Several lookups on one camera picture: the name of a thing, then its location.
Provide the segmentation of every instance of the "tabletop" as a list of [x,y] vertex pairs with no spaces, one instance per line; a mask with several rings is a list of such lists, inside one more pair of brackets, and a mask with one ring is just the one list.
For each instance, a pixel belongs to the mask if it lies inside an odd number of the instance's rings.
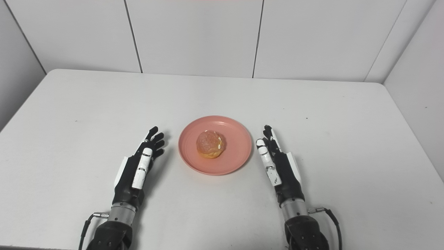
[[[78,70],[51,71],[0,133],[0,245],[76,249],[85,219],[109,211],[122,158],[156,125],[166,152],[147,176],[132,249],[285,249],[256,150],[224,176],[180,158],[181,131],[207,115],[254,140],[271,125],[308,206],[338,218],[344,249],[444,245],[444,184],[380,84]],[[337,249],[334,225],[314,216]]]

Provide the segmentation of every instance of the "white wall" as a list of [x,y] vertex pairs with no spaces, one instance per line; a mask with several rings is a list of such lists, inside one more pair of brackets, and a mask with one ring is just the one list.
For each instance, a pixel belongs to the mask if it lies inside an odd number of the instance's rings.
[[435,0],[407,0],[384,41],[366,82],[383,83]]
[[444,0],[437,0],[385,86],[444,180]]
[[7,0],[47,72],[140,72],[123,0]]
[[[7,0],[47,71],[140,72],[124,0]],[[434,0],[265,0],[255,77],[383,82]],[[127,0],[143,71],[251,77],[262,0]]]
[[0,130],[44,75],[7,5],[0,0]]
[[[388,55],[375,63],[387,70],[372,72],[372,80],[384,79],[432,1],[408,2],[265,0],[254,75],[364,81],[394,27],[400,31],[388,45],[400,49],[383,50]],[[409,14],[394,26],[404,5]]]
[[252,77],[262,0],[127,0],[145,73]]

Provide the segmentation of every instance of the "pink plate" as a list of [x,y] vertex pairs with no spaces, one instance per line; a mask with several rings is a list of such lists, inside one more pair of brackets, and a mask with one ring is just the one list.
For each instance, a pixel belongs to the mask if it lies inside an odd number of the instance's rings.
[[[205,130],[214,130],[225,136],[226,149],[215,159],[203,158],[197,152],[197,137]],[[231,118],[201,117],[183,129],[179,137],[179,153],[185,163],[198,172],[224,175],[234,172],[248,160],[251,138],[246,128]]]

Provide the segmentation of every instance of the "black cable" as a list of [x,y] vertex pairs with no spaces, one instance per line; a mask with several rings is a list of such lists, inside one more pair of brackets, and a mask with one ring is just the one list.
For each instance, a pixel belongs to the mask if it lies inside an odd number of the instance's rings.
[[80,244],[79,244],[79,250],[82,250],[83,241],[85,240],[86,231],[88,231],[89,224],[91,224],[91,220],[94,217],[94,214],[91,214],[91,216],[85,221],[85,224],[83,225],[82,234],[80,235]]
[[336,219],[336,216],[334,216],[330,209],[325,209],[325,213],[330,217],[330,219],[332,219],[334,225],[336,226],[339,250],[342,250],[342,234],[341,229],[339,228],[339,221]]

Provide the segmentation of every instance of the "robotic arm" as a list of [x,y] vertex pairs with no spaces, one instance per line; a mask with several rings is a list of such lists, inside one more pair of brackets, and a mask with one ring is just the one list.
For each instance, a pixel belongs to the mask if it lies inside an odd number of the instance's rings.
[[145,198],[143,184],[146,174],[151,170],[154,160],[164,152],[163,133],[158,133],[158,127],[150,129],[145,140],[140,144],[135,154],[124,158],[116,177],[114,198],[109,214],[94,213],[85,222],[82,231],[79,250],[82,249],[88,225],[92,217],[108,218],[99,225],[94,238],[89,243],[88,250],[127,250],[132,243],[132,222],[134,216]]
[[256,141],[266,173],[276,191],[277,202],[285,219],[285,235],[289,250],[329,250],[329,244],[321,233],[318,222],[309,214],[325,211],[338,230],[339,249],[342,249],[339,222],[331,210],[308,210],[302,193],[301,175],[291,153],[281,150],[273,129],[266,125],[265,137]]

